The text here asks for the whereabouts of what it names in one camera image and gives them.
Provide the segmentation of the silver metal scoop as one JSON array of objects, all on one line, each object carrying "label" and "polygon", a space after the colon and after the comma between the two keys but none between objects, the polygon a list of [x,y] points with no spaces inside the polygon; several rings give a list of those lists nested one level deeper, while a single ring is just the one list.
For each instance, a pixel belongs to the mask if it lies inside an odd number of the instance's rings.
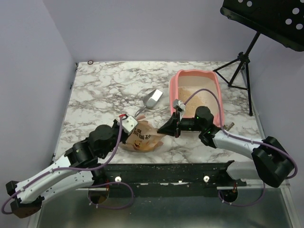
[{"label": "silver metal scoop", "polygon": [[147,94],[142,102],[143,102],[143,107],[140,108],[134,115],[134,117],[137,117],[139,114],[141,114],[145,109],[152,109],[153,107],[156,106],[160,98],[162,97],[163,92],[159,89],[154,89],[152,92]]}]

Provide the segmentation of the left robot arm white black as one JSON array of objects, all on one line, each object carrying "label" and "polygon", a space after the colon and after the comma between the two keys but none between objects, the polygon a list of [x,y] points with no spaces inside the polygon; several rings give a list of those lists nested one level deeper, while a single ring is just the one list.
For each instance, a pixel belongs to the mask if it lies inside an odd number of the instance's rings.
[{"label": "left robot arm white black", "polygon": [[6,184],[9,198],[1,212],[18,218],[29,217],[58,196],[79,188],[102,187],[107,178],[104,167],[125,143],[138,122],[121,115],[112,126],[103,124],[84,140],[75,143],[43,171],[24,181]]}]

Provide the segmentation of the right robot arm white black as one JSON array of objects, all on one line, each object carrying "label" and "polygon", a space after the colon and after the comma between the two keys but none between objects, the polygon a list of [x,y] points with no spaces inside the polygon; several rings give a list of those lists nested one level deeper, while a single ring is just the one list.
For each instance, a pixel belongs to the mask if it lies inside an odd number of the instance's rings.
[{"label": "right robot arm white black", "polygon": [[277,188],[295,170],[288,153],[274,137],[252,140],[225,133],[213,123],[213,119],[214,116],[205,106],[198,107],[193,118],[181,118],[176,111],[157,132],[176,138],[182,131],[199,132],[199,139],[205,146],[249,158],[248,162],[234,161],[219,173],[218,180],[224,186],[229,186],[238,179],[253,179]]}]

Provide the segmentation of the orange cat litter bag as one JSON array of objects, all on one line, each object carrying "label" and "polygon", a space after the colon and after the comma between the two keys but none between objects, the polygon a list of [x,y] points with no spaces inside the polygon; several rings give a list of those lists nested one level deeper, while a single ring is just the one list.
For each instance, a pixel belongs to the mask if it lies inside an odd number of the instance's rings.
[{"label": "orange cat litter bag", "polygon": [[157,129],[141,114],[136,118],[138,125],[132,131],[120,148],[131,152],[151,152],[163,145],[164,134],[157,133]]}]

